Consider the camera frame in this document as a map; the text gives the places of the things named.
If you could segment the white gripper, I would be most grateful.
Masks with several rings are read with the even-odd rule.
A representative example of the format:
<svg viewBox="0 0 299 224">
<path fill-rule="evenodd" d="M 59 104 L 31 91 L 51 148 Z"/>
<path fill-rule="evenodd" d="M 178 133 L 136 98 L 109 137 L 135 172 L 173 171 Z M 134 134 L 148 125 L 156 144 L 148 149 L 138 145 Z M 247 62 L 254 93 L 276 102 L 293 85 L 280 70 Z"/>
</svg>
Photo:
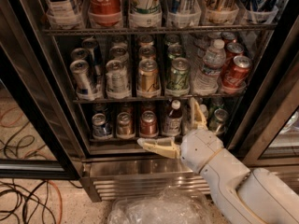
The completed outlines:
<svg viewBox="0 0 299 224">
<path fill-rule="evenodd" d="M 223 149 L 222 141 L 211 131 L 207 130 L 206 117 L 198 102 L 191 98 L 189 101 L 192 130 L 183 136 L 180 147 L 174 137 L 139 138 L 137 143 L 145 150 L 169 159 L 179 159 L 199 174 L 209 160 Z"/>
</svg>

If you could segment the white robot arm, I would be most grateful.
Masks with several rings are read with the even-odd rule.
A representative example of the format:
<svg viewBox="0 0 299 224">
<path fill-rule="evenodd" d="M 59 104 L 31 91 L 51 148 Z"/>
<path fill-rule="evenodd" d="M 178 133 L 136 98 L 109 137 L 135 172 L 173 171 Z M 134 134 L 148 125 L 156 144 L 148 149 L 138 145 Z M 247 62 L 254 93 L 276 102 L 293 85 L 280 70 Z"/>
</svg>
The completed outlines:
<svg viewBox="0 0 299 224">
<path fill-rule="evenodd" d="M 204 125 L 178 146 L 172 137 L 140 138 L 145 150 L 180 159 L 209 185 L 211 198 L 232 224 L 299 224 L 299 196 L 264 168 L 250 170 Z"/>
</svg>

